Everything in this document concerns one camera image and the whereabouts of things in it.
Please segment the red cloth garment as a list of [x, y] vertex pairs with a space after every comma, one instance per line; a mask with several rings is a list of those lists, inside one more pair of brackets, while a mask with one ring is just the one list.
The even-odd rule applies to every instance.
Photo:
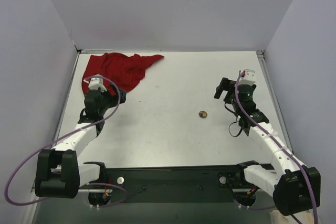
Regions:
[[82, 78], [99, 74], [113, 81], [120, 90], [130, 92], [145, 77], [146, 70], [162, 59], [162, 55], [126, 56], [118, 52], [92, 55]]

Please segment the round gold blue brooch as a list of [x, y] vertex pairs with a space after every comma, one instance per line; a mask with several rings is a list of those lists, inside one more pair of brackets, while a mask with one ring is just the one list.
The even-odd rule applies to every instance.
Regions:
[[203, 119], [207, 118], [208, 116], [206, 111], [200, 111], [198, 114], [199, 114], [199, 117]]

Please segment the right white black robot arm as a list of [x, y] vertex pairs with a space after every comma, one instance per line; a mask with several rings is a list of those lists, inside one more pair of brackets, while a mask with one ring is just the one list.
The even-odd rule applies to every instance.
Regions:
[[317, 219], [321, 175], [315, 167], [307, 167], [296, 158], [278, 137], [269, 119], [253, 101], [256, 87], [255, 79], [246, 73], [236, 81], [223, 78], [216, 87], [214, 98], [219, 99], [226, 92], [224, 104], [232, 105], [230, 113], [235, 116], [236, 124], [265, 153], [274, 172], [256, 161], [247, 161], [237, 165], [236, 177], [227, 182], [253, 185], [250, 195], [258, 189], [263, 190], [273, 198], [275, 207], [284, 216], [312, 210], [314, 219]]

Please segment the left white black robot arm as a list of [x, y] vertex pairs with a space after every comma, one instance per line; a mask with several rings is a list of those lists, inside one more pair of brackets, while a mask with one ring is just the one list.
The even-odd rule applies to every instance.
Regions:
[[103, 162], [84, 162], [78, 157], [88, 144], [102, 132], [105, 113], [126, 101], [124, 90], [113, 89], [114, 94], [101, 89], [85, 93], [85, 107], [81, 110], [76, 133], [65, 137], [51, 149], [38, 154], [35, 194], [38, 197], [74, 198], [81, 186], [91, 183], [101, 188], [110, 181]]

